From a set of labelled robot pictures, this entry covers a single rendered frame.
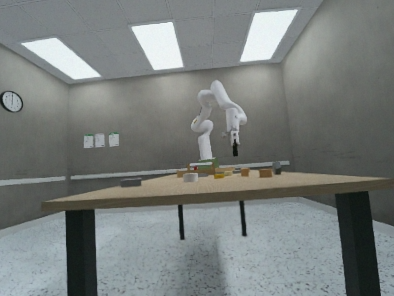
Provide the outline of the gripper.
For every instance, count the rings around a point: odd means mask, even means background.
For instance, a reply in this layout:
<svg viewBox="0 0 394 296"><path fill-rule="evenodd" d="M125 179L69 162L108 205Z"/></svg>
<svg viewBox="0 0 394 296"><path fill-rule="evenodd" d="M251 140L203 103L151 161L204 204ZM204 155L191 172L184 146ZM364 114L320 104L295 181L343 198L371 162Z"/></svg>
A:
<svg viewBox="0 0 394 296"><path fill-rule="evenodd" d="M233 147L233 156L234 157L238 156L238 150L237 150L237 146L239 146L238 132L237 131L228 132L230 134L231 147Z"/></svg>

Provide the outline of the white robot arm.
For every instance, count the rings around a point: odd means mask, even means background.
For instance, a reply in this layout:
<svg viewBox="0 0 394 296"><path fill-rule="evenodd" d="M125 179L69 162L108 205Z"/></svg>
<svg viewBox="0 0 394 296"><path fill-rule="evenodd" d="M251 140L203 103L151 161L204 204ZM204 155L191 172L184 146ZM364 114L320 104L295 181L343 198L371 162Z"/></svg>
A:
<svg viewBox="0 0 394 296"><path fill-rule="evenodd" d="M214 81L210 89L211 90L202 90L198 93L198 101L202 107L200 114L191 124L191 129L194 132L204 132L203 135L198 137L201 160L214 159L212 158L209 140L210 132L213 129L213 123L210 120L206 120L211 113L209 101L217 101L220 108L226 111L227 132L222 132L222 138L225 138L228 132L239 131L239 125L244 125L247 122L243 110L237 104L229 100L219 81Z"/></svg>

